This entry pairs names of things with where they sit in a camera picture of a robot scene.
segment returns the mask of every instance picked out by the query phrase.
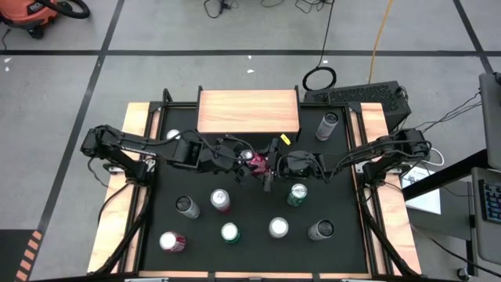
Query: white soda can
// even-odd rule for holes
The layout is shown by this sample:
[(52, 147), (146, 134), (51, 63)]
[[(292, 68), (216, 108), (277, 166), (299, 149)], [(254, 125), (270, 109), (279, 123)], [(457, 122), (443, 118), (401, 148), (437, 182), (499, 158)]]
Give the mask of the white soda can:
[(329, 139), (330, 134), (336, 128), (337, 125), (337, 115), (335, 113), (329, 112), (322, 117), (319, 128), (316, 130), (316, 138), (320, 141), (325, 141)]

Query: silver soda can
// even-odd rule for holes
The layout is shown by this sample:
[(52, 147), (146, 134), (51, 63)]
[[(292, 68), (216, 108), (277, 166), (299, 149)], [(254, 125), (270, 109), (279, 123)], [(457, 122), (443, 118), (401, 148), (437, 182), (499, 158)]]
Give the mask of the silver soda can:
[(325, 114), (320, 122), (319, 128), (316, 130), (316, 138), (320, 141), (329, 139), (330, 134), (337, 125), (337, 115), (329, 112)]
[(289, 223), (284, 218), (274, 218), (269, 223), (269, 234), (273, 238), (282, 238), (287, 235), (289, 231)]
[(331, 238), (332, 234), (334, 234), (334, 225), (328, 220), (320, 220), (308, 230), (308, 236), (312, 240)]
[(196, 219), (200, 215), (200, 208), (188, 196), (181, 196), (175, 202), (175, 208), (188, 219)]
[(168, 252), (179, 252), (185, 249), (186, 238), (176, 232), (166, 232), (160, 236), (160, 248)]
[(167, 140), (172, 139), (174, 136), (176, 136), (176, 139), (179, 139), (181, 138), (181, 136), (178, 135), (179, 133), (180, 132), (178, 129), (171, 129), (169, 130), (169, 132), (167, 132), (167, 135), (165, 137), (167, 137)]
[(229, 212), (229, 194), (223, 189), (212, 192), (211, 203), (220, 212)]
[(290, 188), (289, 196), (287, 196), (287, 203), (290, 206), (297, 207), (305, 200), (308, 189), (303, 184), (294, 184)]

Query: black cable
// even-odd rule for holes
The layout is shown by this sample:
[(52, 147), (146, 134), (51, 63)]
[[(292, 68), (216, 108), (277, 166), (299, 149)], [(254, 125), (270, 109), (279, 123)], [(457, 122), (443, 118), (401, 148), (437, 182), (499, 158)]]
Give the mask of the black cable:
[(211, 19), (217, 19), (219, 18), (219, 16), (222, 15), (223, 11), (225, 9), (237, 9), (238, 8), (238, 2), (236, 2), (236, 0), (232, 0), (231, 4), (228, 4), (226, 3), (226, 0), (216, 0), (219, 2), (219, 11), (218, 11), (218, 14), (216, 16), (212, 16), (210, 13), (209, 13), (209, 10), (207, 8), (207, 3), (210, 2), (211, 0), (205, 0), (204, 2), (204, 8), (205, 8), (205, 13), (211, 18)]
[(471, 105), (471, 106), (468, 106), (468, 107), (465, 107), (464, 109), (462, 109), (461, 111), (459, 112), (456, 112), (454, 113), (453, 115), (451, 116), (448, 116), (447, 118), (442, 118), (440, 121), (436, 121), (434, 122), (433, 124), (431, 124), (430, 126), (426, 127), (425, 129), (422, 130), (422, 133), (425, 133), (426, 131), (428, 131), (428, 129), (434, 127), (435, 125), (439, 124), (439, 123), (442, 123), (442, 122), (446, 122), (446, 121), (451, 121), (452, 119), (454, 119), (455, 117), (459, 116), (460, 114), (464, 114), (466, 113), (467, 111), (469, 110), (473, 110), (474, 108), (476, 107), (479, 107), (481, 106), (481, 102), (478, 102), (474, 105)]
[(5, 43), (5, 38), (7, 37), (7, 34), (10, 33), (10, 31), (11, 31), (11, 29), (7, 28), (7, 30), (5, 31), (5, 33), (2, 36), (2, 44), (3, 44), (3, 50), (4, 51), (7, 51), (7, 44)]
[(473, 104), (473, 105), (470, 105), (468, 107), (465, 107), (463, 109), (461, 109), (462, 107), (466, 106), (471, 100), (475, 99), (478, 95), (480, 94), (480, 92), (477, 92), (475, 93), (475, 95), (471, 98), (469, 98), (466, 102), (464, 102), (463, 104), (461, 104), (460, 106), (458, 106), (457, 108), (449, 111), (447, 114), (445, 114), (444, 117), (442, 117), (441, 119), (439, 119), (438, 121), (426, 121), (420, 125), (417, 125), (416, 127), (414, 128), (419, 128), (423, 125), (427, 125), (427, 124), (431, 124), (429, 125), (428, 127), (426, 127), (423, 132), (426, 132), (428, 129), (432, 128), (433, 126), (435, 126), (436, 124), (438, 123), (441, 123), (441, 122), (446, 122), (446, 121), (450, 121), (452, 120), (453, 118), (457, 117), (458, 115), (460, 114), (463, 114), (469, 110), (472, 110), (474, 109), (475, 107), (478, 107), (481, 105), (481, 102), (479, 103), (476, 103), (476, 104)]
[(94, 178), (99, 182), (101, 183), (102, 186), (105, 186), (106, 188), (108, 188), (108, 185), (104, 184), (104, 182), (99, 179), (99, 177), (97, 176), (96, 172), (94, 171), (94, 169), (92, 169), (91, 167), (91, 163), (92, 161), (94, 161), (94, 157), (91, 157), (88, 162), (87, 162), (87, 169), (94, 175)]
[(465, 259), (463, 258), (462, 256), (459, 256), (457, 255), (456, 253), (453, 253), (452, 251), (450, 251), (448, 248), (442, 246), (440, 243), (438, 243), (435, 239), (425, 235), (424, 233), (422, 233), (421, 231), (419, 231), (413, 224), (410, 225), (411, 228), (416, 231), (419, 235), (427, 238), (428, 240), (431, 240), (433, 243), (435, 243), (437, 246), (440, 247), (440, 249), (444, 250), (445, 252), (447, 252), (448, 254), (450, 254), (451, 256), (455, 257), (456, 259), (460, 259), (462, 260), (463, 262), (466, 262), (468, 264), (471, 264), (472, 266), (475, 266), (476, 268), (480, 269), (480, 270), (484, 270), (486, 273), (489, 273), (489, 274), (492, 274), (494, 275), (495, 277), (500, 277), (501, 278), (501, 274), (497, 273), (497, 272), (494, 272), (490, 269), (486, 269), (485, 267), (482, 267), (482, 266), (479, 266), (478, 264), (474, 263), (474, 262), (471, 262), (470, 260), (468, 259)]
[(269, 0), (261, 0), (261, 6), (265, 7), (265, 8), (273, 8), (273, 7), (277, 7), (278, 5), (282, 4), (285, 0), (279, 0), (277, 3), (275, 4), (271, 4), (271, 5), (265, 5), (265, 2), (267, 2)]
[(106, 205), (113, 199), (115, 198), (118, 194), (120, 194), (123, 190), (125, 190), (125, 188), (127, 188), (128, 186), (128, 183), (125, 183), (125, 185), (123, 187), (121, 187), (119, 190), (117, 190), (117, 192), (115, 192), (113, 195), (111, 195), (108, 199), (106, 199), (106, 201), (104, 202), (104, 204), (101, 206), (101, 209), (99, 210), (99, 214), (97, 216), (97, 225), (99, 225), (99, 222), (101, 221), (101, 214), (103, 213), (104, 211), (104, 208), (106, 207)]
[(327, 21), (327, 29), (326, 29), (326, 36), (325, 38), (323, 39), (323, 47), (322, 47), (322, 52), (320, 54), (320, 61), (319, 63), (316, 65), (316, 67), (312, 70), (310, 70), (304, 77), (303, 77), (303, 88), (307, 91), (312, 91), (312, 89), (310, 89), (307, 85), (306, 85), (306, 82), (308, 81), (308, 78), (310, 77), (310, 75), (314, 74), (315, 72), (317, 71), (329, 71), (330, 74), (332, 75), (332, 81), (329, 83), (329, 85), (323, 89), (331, 89), (333, 88), (335, 85), (336, 85), (336, 81), (337, 81), (337, 75), (336, 75), (336, 71), (332, 68), (332, 67), (321, 67), (320, 64), (322, 63), (322, 60), (323, 60), (323, 53), (325, 52), (326, 50), (326, 43), (327, 43), (327, 35), (329, 35), (329, 27), (330, 27), (330, 19), (332, 17), (332, 11), (333, 11), (333, 8), (334, 8), (334, 1), (332, 1), (331, 3), (328, 3), (330, 4), (330, 11), (329, 11), (329, 19)]
[[(303, 7), (301, 7), (300, 5), (298, 5), (299, 3), (303, 4), (305, 3), (306, 5), (308, 5), (308, 9), (303, 9)], [(316, 10), (317, 11), (320, 11), (323, 9), (323, 6), (325, 4), (334, 4), (334, 0), (332, 2), (328, 2), (327, 0), (316, 0), (314, 2), (309, 2), (309, 1), (306, 1), (306, 0), (296, 0), (296, 8), (300, 9), (303, 13), (310, 13), (313, 9), (313, 6), (316, 6)]]

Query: red can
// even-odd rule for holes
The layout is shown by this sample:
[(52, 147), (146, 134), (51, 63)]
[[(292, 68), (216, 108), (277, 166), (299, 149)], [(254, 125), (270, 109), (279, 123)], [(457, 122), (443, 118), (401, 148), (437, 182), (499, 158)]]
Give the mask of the red can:
[(185, 249), (186, 238), (176, 232), (169, 231), (160, 236), (160, 247), (164, 251), (179, 252)]
[(269, 165), (267, 160), (260, 154), (255, 154), (251, 150), (243, 150), (240, 156), (246, 159), (246, 163), (254, 168), (252, 175), (268, 175)]

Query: soda can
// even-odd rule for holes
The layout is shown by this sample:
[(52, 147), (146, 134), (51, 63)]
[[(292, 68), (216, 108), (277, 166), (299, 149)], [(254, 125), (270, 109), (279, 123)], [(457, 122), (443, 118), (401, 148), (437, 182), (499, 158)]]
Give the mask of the soda can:
[(180, 132), (178, 129), (171, 129), (171, 130), (169, 130), (169, 132), (167, 132), (167, 135), (165, 137), (167, 138), (167, 140), (172, 139), (174, 136), (176, 136), (175, 137), (176, 139), (179, 139), (179, 138), (181, 138), (181, 136), (178, 135), (179, 133)]
[(235, 244), (240, 239), (240, 230), (235, 224), (228, 222), (221, 228), (221, 236), (228, 244)]
[(229, 211), (229, 194), (223, 189), (217, 189), (212, 192), (211, 203), (220, 212)]
[(188, 196), (181, 196), (175, 202), (175, 208), (188, 219), (196, 219), (200, 215), (200, 208)]
[(305, 200), (307, 193), (308, 189), (306, 189), (306, 186), (300, 183), (294, 184), (290, 188), (289, 196), (287, 196), (287, 203), (290, 206), (297, 207)]
[(289, 231), (289, 223), (284, 218), (277, 217), (269, 223), (269, 234), (273, 238), (282, 238)]
[(316, 130), (316, 138), (320, 141), (329, 139), (330, 134), (337, 125), (337, 115), (329, 112), (325, 114), (320, 122), (319, 128)]
[(160, 248), (168, 252), (180, 252), (185, 249), (186, 238), (176, 232), (166, 232), (160, 236)]
[(334, 225), (328, 220), (320, 220), (308, 230), (308, 236), (312, 240), (328, 239), (332, 237), (332, 234), (334, 234)]

